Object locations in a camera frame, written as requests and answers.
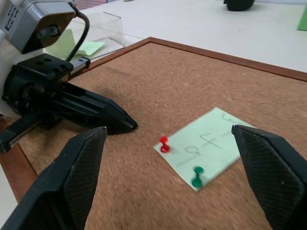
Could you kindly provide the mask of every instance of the green sticky note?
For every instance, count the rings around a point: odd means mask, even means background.
[[[99,50],[105,42],[83,42],[77,54],[90,56]]]
[[[72,30],[65,30],[59,37],[57,42],[52,46],[46,48],[48,54],[57,58],[65,59],[75,47],[75,40],[73,38]]]
[[[198,191],[201,188],[192,185],[196,167],[204,170],[200,174],[204,187],[239,159],[236,140],[231,133],[232,125],[236,124],[252,127],[223,110],[214,108],[170,136],[167,142],[170,146],[168,153],[160,151],[161,143],[154,146],[154,149],[188,185]]]
[[[307,6],[305,7],[303,16],[301,18],[301,21],[298,25],[297,30],[304,30],[307,31]]]

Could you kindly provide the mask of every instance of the cork surface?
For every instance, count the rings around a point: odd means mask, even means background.
[[[87,230],[270,230],[241,161],[199,193],[153,149],[218,107],[284,136],[307,158],[307,84],[209,57],[147,44],[72,81],[111,98],[139,124],[105,143]],[[20,143],[37,173],[83,131],[62,122]]]

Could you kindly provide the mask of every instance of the black cable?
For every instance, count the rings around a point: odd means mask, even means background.
[[[90,30],[90,20],[88,19],[88,17],[84,13],[78,11],[74,6],[72,6],[72,7],[76,11],[76,17],[81,18],[85,22],[85,26],[84,26],[83,34],[80,37],[80,40],[78,41],[75,48],[68,55],[68,57],[66,58],[66,61],[72,60],[73,56],[75,56],[75,54],[77,53],[77,51],[80,48],[80,46],[82,45],[82,43],[85,41],[85,38],[88,34],[88,31]]]

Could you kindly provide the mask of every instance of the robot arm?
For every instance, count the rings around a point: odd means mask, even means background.
[[[106,126],[109,134],[136,129],[137,123],[114,101],[68,83],[90,64],[85,57],[70,63],[89,30],[84,14],[64,0],[2,1],[0,114],[22,117],[0,134],[0,152],[38,125],[51,128],[59,117],[89,128]],[[75,16],[85,21],[85,28],[68,58],[43,54]]]

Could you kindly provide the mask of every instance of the plastic container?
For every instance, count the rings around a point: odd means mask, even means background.
[[[87,17],[90,20],[90,30],[85,42],[94,42],[92,43],[93,45],[98,43],[101,44],[101,42],[103,42],[104,45],[91,55],[85,55],[84,53],[77,54],[73,60],[80,56],[84,56],[95,61],[102,56],[125,47],[125,39],[120,17],[106,12],[91,13],[87,15]],[[59,41],[54,45],[46,48],[45,52],[58,58],[65,59],[72,51],[74,45],[79,41],[83,29],[84,21],[79,18],[74,18],[65,30],[66,33],[63,33]]]

